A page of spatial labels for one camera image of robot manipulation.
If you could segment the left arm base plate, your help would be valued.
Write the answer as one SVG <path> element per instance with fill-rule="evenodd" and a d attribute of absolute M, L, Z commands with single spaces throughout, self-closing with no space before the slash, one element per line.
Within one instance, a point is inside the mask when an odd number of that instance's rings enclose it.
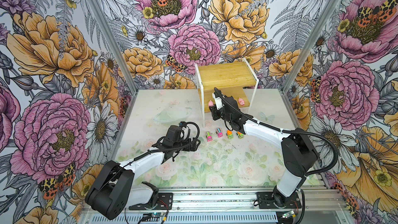
<path fill-rule="evenodd" d="M 150 200 L 146 204 L 137 204 L 129 206 L 127 209 L 131 211 L 143 210 L 171 210 L 173 206 L 173 193 L 159 193 L 156 200 Z"/>

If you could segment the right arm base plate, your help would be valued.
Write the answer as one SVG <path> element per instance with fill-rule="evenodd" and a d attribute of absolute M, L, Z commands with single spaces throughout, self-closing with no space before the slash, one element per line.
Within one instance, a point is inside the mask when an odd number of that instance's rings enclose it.
<path fill-rule="evenodd" d="M 302 203 L 296 192 L 290 197 L 285 197 L 279 193 L 262 191 L 256 193 L 254 206 L 258 206 L 259 209 L 299 209 Z"/>

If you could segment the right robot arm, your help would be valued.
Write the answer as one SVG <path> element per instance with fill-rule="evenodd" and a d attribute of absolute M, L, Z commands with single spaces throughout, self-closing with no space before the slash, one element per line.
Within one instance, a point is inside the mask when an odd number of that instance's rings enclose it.
<path fill-rule="evenodd" d="M 282 129 L 245 114 L 232 96 L 222 94 L 217 88 L 214 89 L 212 97 L 214 101 L 209 109 L 213 120 L 222 119 L 225 123 L 229 123 L 232 130 L 254 136 L 282 149 L 285 171 L 274 187 L 272 195 L 265 202 L 276 208 L 286 207 L 292 201 L 294 193 L 306 181 L 309 170 L 319 159 L 309 133 L 301 128 Z"/>

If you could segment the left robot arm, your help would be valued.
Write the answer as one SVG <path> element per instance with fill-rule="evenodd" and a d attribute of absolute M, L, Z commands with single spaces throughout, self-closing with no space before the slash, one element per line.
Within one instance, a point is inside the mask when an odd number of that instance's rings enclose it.
<path fill-rule="evenodd" d="M 132 206 L 155 208 L 161 202 L 158 187 L 146 181 L 134 185 L 135 179 L 168 160 L 175 160 L 182 151 L 197 151 L 199 137 L 200 127 L 196 123 L 182 121 L 171 125 L 166 135 L 141 155 L 120 163 L 108 161 L 85 196 L 85 203 L 108 220 Z"/>

